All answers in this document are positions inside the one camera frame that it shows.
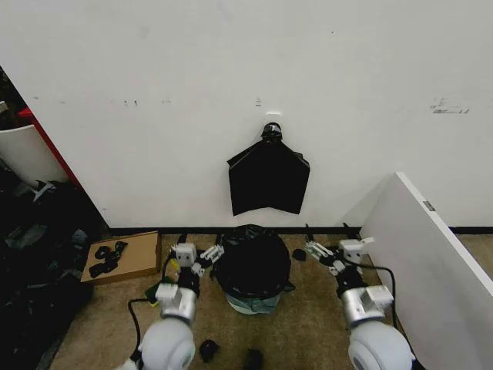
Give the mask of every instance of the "wire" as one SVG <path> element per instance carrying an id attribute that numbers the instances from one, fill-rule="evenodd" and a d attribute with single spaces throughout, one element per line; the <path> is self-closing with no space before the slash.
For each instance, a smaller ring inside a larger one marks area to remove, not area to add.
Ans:
<path id="1" fill-rule="evenodd" d="M 137 299 L 131 299 L 128 302 L 128 304 L 127 304 L 127 307 L 129 308 L 129 311 L 130 311 L 130 315 L 132 316 L 132 319 L 133 319 L 133 323 L 136 326 L 136 332 L 137 332 L 137 344 L 136 344 L 136 348 L 133 350 L 133 353 L 130 356 L 130 359 L 132 361 L 134 361 L 134 362 L 136 362 L 140 358 L 140 352 L 139 352 L 139 346 L 140 346 L 140 327 L 139 327 L 139 322 L 137 321 L 136 313 L 133 311 L 132 303 L 135 303 L 135 302 L 148 302 L 148 301 L 149 301 L 149 299 L 147 299 L 147 298 L 137 298 Z"/>
<path id="2" fill-rule="evenodd" d="M 347 264 L 352 264 L 354 266 L 358 266 L 358 267 L 361 267 L 361 268 L 367 268 L 369 270 L 383 270 L 383 271 L 386 271 L 389 273 L 389 275 L 391 276 L 391 281 L 392 281 L 392 297 L 394 297 L 394 300 L 392 301 L 392 305 L 391 305 L 391 309 L 392 309 L 392 325 L 394 326 L 394 328 L 396 328 L 397 330 L 399 329 L 397 327 L 397 312 L 396 312 L 396 308 L 395 308 L 395 301 L 396 301 L 396 290 L 395 290 L 395 276 L 394 276 L 394 272 L 392 272 L 392 270 L 388 267 L 382 267 L 382 266 L 374 266 L 373 264 L 357 264 L 356 262 L 353 262 L 353 261 L 349 261 L 348 259 L 344 258 L 344 257 L 341 257 L 342 258 L 342 261 L 346 262 Z"/>

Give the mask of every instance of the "beige carpet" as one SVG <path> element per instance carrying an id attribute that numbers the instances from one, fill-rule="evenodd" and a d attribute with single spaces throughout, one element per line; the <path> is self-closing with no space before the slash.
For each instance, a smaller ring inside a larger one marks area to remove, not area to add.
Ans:
<path id="1" fill-rule="evenodd" d="M 177 240 L 163 237 L 163 256 Z M 316 235 L 322 244 L 344 236 Z M 189 235 L 200 249 L 213 244 L 214 235 Z M 293 251 L 302 248 L 304 235 L 283 235 Z M 483 268 L 493 272 L 493 236 L 463 236 Z M 51 369 L 111 369 L 122 364 L 135 346 L 136 333 L 126 308 L 131 298 L 159 280 L 159 275 L 98 286 L 94 298 L 73 321 Z M 268 369 L 350 369 L 347 359 L 348 332 L 337 299 L 336 284 L 315 260 L 292 261 L 291 282 L 297 289 L 284 293 L 277 310 L 269 315 L 246 316 L 235 312 L 224 293 L 208 275 L 201 280 L 193 333 L 197 347 L 213 339 L 220 350 L 211 363 L 204 364 L 197 354 L 191 369 L 240 369 L 248 348 L 262 351 Z M 368 284 L 378 284 L 373 271 L 365 271 Z M 159 319 L 159 309 L 147 303 L 135 304 L 141 331 Z"/>

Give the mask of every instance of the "red object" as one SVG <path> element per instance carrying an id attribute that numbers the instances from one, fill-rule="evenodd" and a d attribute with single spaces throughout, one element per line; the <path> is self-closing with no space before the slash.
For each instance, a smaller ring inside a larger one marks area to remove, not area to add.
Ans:
<path id="1" fill-rule="evenodd" d="M 34 127 L 38 130 L 39 135 L 41 135 L 41 138 L 43 138 L 48 148 L 52 151 L 56 160 L 58 160 L 58 162 L 60 163 L 60 166 L 62 166 L 63 170 L 67 173 L 67 176 L 69 177 L 70 181 L 79 189 L 83 189 L 82 185 L 77 180 L 77 177 L 75 177 L 72 170 L 70 170 L 69 165 L 63 159 L 62 154 L 60 154 L 60 152 L 56 149 L 55 144 L 53 144 L 53 142 L 49 139 L 48 135 L 41 127 L 36 117 L 34 117 L 32 111 L 28 107 L 26 107 L 23 110 L 21 110 L 19 113 L 17 113 L 17 115 L 19 118 L 29 121 L 30 124 L 34 125 Z"/>

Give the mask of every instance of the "cardboard tray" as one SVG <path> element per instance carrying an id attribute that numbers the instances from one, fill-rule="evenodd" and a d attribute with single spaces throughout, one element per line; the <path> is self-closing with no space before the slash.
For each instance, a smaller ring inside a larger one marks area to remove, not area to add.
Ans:
<path id="1" fill-rule="evenodd" d="M 89 273 L 89 268 L 94 264 L 104 262 L 104 260 L 98 260 L 94 256 L 95 252 L 103 245 L 115 250 L 117 241 L 125 241 L 129 244 L 122 252 L 122 256 L 118 261 L 118 267 L 107 274 L 100 274 L 93 279 Z M 88 281 L 93 284 L 108 284 L 115 281 L 140 278 L 158 273 L 160 267 L 161 237 L 157 231 L 128 237 L 117 237 L 91 244 L 86 266 L 82 272 L 81 282 Z"/>

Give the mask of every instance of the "black cloth hanging on wall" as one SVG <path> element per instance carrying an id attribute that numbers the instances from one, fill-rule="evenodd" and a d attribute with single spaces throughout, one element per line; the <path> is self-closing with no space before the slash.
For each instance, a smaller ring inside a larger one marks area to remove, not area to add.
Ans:
<path id="1" fill-rule="evenodd" d="M 228 160 L 234 216 L 264 207 L 300 212 L 310 164 L 282 139 L 280 126 L 268 123 L 261 141 Z"/>

